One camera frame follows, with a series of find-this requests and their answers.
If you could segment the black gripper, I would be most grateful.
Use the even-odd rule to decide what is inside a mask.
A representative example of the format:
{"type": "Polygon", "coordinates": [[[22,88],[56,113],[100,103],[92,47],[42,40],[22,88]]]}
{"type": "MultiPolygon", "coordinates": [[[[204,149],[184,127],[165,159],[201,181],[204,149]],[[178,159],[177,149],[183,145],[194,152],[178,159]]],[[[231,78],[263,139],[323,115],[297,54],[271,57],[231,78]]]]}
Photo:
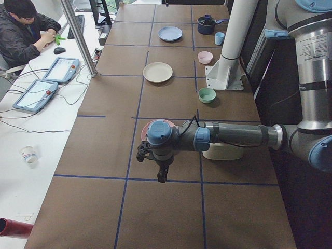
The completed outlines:
{"type": "Polygon", "coordinates": [[[169,166],[173,163],[173,152],[167,154],[157,154],[157,152],[153,152],[153,156],[156,159],[156,163],[160,166],[160,170],[157,174],[158,182],[165,183],[167,181],[167,174],[169,170],[169,166]]]}

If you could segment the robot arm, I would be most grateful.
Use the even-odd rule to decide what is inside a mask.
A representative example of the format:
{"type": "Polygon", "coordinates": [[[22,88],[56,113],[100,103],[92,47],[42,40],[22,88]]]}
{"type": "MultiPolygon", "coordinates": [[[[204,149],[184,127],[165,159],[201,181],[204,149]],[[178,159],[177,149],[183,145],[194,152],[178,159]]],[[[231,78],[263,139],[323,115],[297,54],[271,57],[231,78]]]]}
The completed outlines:
{"type": "Polygon", "coordinates": [[[266,145],[331,172],[331,1],[268,1],[265,36],[295,40],[302,121],[266,127],[193,118],[171,127],[155,120],[148,126],[136,158],[157,163],[159,182],[167,180],[176,150],[206,151],[213,143],[266,145]]]}

